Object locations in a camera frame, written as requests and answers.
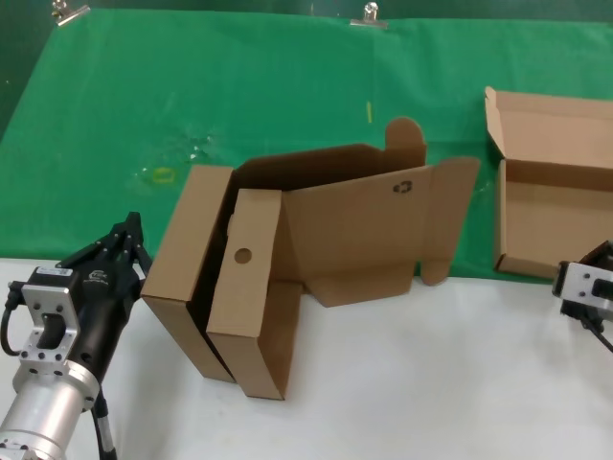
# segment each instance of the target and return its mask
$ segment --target metal clip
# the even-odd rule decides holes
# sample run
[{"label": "metal clip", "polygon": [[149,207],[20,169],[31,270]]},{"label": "metal clip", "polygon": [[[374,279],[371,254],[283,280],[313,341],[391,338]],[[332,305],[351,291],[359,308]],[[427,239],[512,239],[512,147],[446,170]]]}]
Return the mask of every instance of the metal clip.
[{"label": "metal clip", "polygon": [[387,22],[376,20],[376,15],[378,14],[378,11],[378,4],[375,2],[369,2],[364,6],[364,18],[352,19],[352,22],[350,24],[352,26],[370,26],[387,29]]},{"label": "metal clip", "polygon": [[87,5],[83,5],[78,10],[73,11],[65,0],[53,0],[52,5],[54,7],[54,12],[52,12],[51,15],[56,19],[58,26],[63,26],[73,19],[90,12]]}]

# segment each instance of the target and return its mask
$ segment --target green cloth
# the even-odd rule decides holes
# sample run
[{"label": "green cloth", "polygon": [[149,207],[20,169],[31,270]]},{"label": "green cloth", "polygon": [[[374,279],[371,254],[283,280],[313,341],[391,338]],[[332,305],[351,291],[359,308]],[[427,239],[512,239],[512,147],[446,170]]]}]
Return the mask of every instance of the green cloth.
[{"label": "green cloth", "polygon": [[192,164],[382,147],[406,115],[429,163],[483,162],[452,274],[509,279],[484,88],[613,99],[612,81],[606,24],[92,11],[53,32],[0,145],[0,256],[62,258],[131,210],[155,254]]}]

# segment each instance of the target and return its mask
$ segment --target cardboard box lid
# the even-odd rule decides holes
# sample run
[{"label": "cardboard box lid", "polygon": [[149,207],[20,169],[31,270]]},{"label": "cardboard box lid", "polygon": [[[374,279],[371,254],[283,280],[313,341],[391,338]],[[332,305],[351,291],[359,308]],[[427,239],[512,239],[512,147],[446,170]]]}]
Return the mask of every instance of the cardboard box lid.
[{"label": "cardboard box lid", "polygon": [[613,169],[613,102],[487,87],[486,117],[507,159]]},{"label": "cardboard box lid", "polygon": [[239,191],[207,333],[260,335],[281,206],[281,191]]},{"label": "cardboard box lid", "polygon": [[143,297],[192,300],[231,176],[232,168],[192,168],[143,286]]}]

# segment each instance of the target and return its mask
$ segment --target white table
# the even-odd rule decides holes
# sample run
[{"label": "white table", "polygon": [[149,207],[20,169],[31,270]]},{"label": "white table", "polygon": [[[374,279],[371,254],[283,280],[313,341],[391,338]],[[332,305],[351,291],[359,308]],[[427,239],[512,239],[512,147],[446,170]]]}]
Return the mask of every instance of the white table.
[{"label": "white table", "polygon": [[[35,265],[0,260],[0,297]],[[483,280],[335,309],[304,296],[272,402],[201,378],[141,301],[104,381],[120,460],[609,460],[613,356],[558,311],[548,286]],[[13,347],[30,327],[18,310]],[[17,364],[0,356],[0,418]],[[68,455],[98,458],[88,414]]]}]

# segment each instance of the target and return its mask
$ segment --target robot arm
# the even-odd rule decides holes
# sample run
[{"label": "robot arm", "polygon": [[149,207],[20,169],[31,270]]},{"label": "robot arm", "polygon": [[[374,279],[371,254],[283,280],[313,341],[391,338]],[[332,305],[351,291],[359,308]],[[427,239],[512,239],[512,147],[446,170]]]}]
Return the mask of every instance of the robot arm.
[{"label": "robot arm", "polygon": [[[102,381],[151,258],[138,213],[55,268],[38,267],[12,282],[2,319],[2,348],[19,357],[17,396],[0,425],[0,460],[64,458],[81,412],[92,410],[101,458],[117,455],[108,429]],[[34,329],[20,352],[8,343],[11,312],[26,305]]]},{"label": "robot arm", "polygon": [[602,321],[613,321],[613,241],[606,241],[578,263],[562,262],[554,282],[561,313],[581,322],[609,351]]}]

